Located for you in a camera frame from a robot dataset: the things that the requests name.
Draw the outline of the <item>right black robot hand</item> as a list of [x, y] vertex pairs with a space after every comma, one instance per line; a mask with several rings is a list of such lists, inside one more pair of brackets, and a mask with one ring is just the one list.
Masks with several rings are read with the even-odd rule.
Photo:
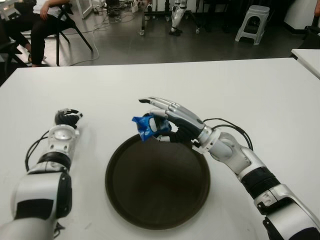
[[212, 130], [195, 113], [171, 100], [159, 97], [145, 97], [140, 103], [155, 106], [149, 113], [158, 119], [166, 119], [177, 127], [176, 132], [164, 132], [156, 135], [160, 142], [183, 143], [197, 140], [203, 144], [212, 134]]

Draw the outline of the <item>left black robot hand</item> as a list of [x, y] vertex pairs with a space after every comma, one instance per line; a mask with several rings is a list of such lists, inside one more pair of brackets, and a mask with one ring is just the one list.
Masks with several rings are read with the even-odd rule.
[[83, 114], [75, 109], [64, 108], [56, 112], [54, 117], [55, 125], [68, 125], [77, 129], [78, 121], [83, 117]]

